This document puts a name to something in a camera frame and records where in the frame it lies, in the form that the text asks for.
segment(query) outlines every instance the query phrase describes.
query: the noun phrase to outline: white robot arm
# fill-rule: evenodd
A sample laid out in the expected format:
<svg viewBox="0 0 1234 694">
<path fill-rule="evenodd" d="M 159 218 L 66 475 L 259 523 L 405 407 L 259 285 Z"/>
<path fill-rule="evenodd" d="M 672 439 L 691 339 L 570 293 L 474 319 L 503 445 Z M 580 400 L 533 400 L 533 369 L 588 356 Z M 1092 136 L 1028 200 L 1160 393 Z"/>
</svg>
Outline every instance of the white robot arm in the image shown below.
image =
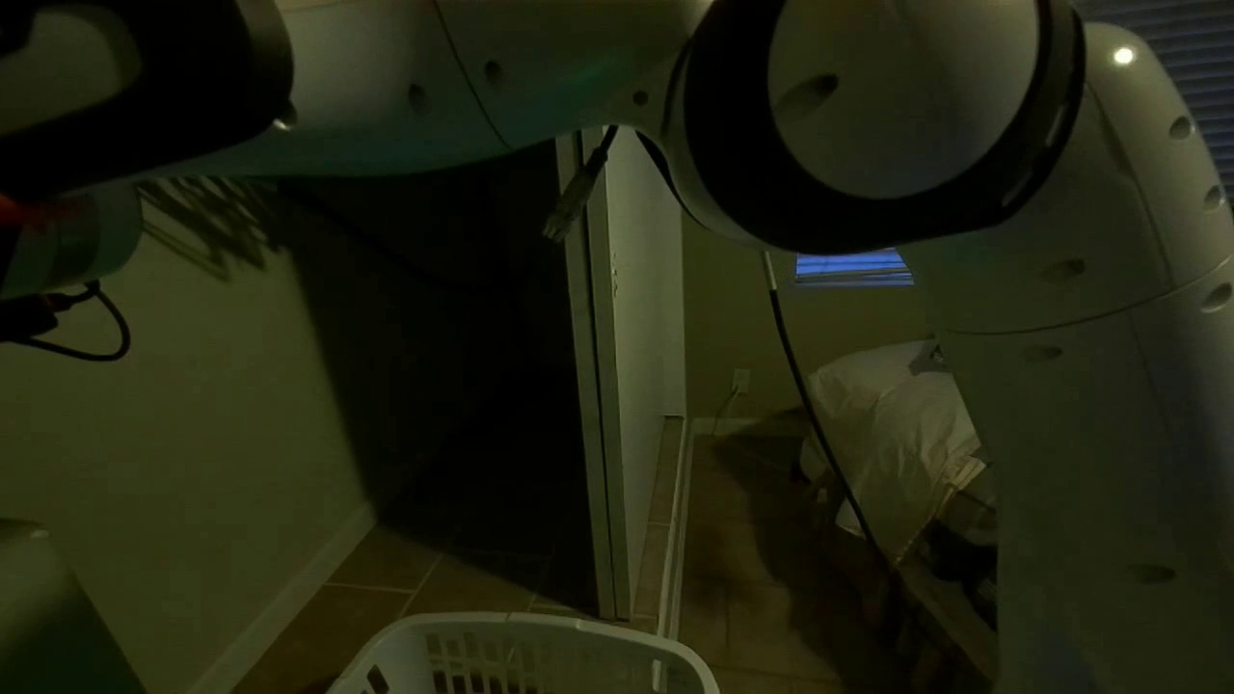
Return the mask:
<svg viewBox="0 0 1234 694">
<path fill-rule="evenodd" d="M 713 231 L 903 247 L 1001 468 L 1003 690 L 1234 690 L 1234 226 L 1133 36 L 1064 0 L 175 6 L 0 6 L 0 94 L 31 94 L 0 103 L 0 295 L 69 277 L 53 225 L 96 247 L 79 277 L 123 257 L 134 231 L 40 207 L 96 181 L 411 173 L 629 123 Z"/>
</svg>

